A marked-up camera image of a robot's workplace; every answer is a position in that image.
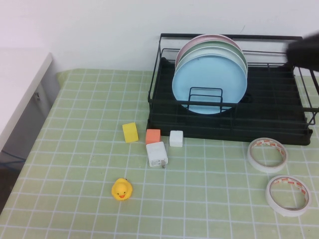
yellow rubber duck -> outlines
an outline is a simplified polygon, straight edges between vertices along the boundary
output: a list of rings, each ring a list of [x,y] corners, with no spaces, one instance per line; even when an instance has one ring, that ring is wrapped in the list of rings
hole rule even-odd
[[[133,187],[126,179],[119,178],[114,183],[111,192],[116,200],[123,201],[130,198],[133,192]]]

orange block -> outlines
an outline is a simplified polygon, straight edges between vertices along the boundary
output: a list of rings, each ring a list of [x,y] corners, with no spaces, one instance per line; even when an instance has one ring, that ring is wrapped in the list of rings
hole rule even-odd
[[[145,143],[157,143],[160,142],[160,129],[147,129]]]

dish rack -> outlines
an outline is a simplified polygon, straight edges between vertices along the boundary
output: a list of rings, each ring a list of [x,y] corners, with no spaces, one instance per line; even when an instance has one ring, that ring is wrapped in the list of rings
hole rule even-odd
[[[319,109],[311,103],[306,81],[300,69],[288,63],[248,62],[247,91],[237,103],[224,103],[222,89],[220,102],[177,101],[171,84],[175,72],[175,56],[179,48],[163,47],[162,41],[180,42],[199,34],[162,33],[148,94],[150,114],[147,128],[157,128],[169,136],[171,130],[182,130],[184,137],[250,142],[259,137],[269,137],[284,144],[308,145],[313,133],[309,125],[316,124]],[[235,41],[289,42],[300,40],[295,36],[226,35]],[[244,54],[284,56],[282,52],[243,50]],[[298,84],[294,71],[299,72]],[[316,97],[319,86],[313,71],[309,71]],[[220,113],[202,115],[188,110],[189,106],[217,106]]]

stack of plates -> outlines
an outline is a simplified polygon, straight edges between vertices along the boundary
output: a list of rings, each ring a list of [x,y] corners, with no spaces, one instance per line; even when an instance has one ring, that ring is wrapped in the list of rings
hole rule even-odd
[[[247,89],[247,72],[245,56],[232,39],[200,35],[185,44],[176,57],[173,94],[178,101],[238,103]],[[189,106],[188,109],[209,115],[229,107]]]

tape roll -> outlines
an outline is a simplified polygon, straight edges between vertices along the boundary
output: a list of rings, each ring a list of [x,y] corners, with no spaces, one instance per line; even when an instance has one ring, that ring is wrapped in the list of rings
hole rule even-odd
[[[266,166],[266,165],[263,165],[263,164],[257,162],[256,159],[254,159],[254,157],[253,157],[252,149],[256,146],[263,145],[263,144],[275,147],[279,151],[279,153],[281,154],[283,161],[280,164],[275,165],[275,166]],[[276,141],[274,139],[258,138],[249,144],[248,151],[247,151],[247,157],[248,157],[248,161],[250,162],[250,164],[254,168],[256,168],[257,170],[265,172],[265,173],[276,173],[276,172],[282,170],[285,167],[285,165],[287,164],[288,152],[287,152],[286,148],[281,143],[279,143],[278,141]]]
[[[277,183],[289,183],[297,188],[302,192],[302,194],[305,196],[305,204],[301,208],[285,208],[274,200],[272,193],[271,193],[271,187],[274,184]],[[305,213],[305,211],[308,209],[308,207],[311,204],[311,194],[308,189],[308,187],[299,179],[293,177],[293,176],[288,176],[288,175],[280,175],[272,178],[266,188],[266,200],[269,206],[274,209],[277,213],[283,215],[284,217],[298,217],[302,214]]]

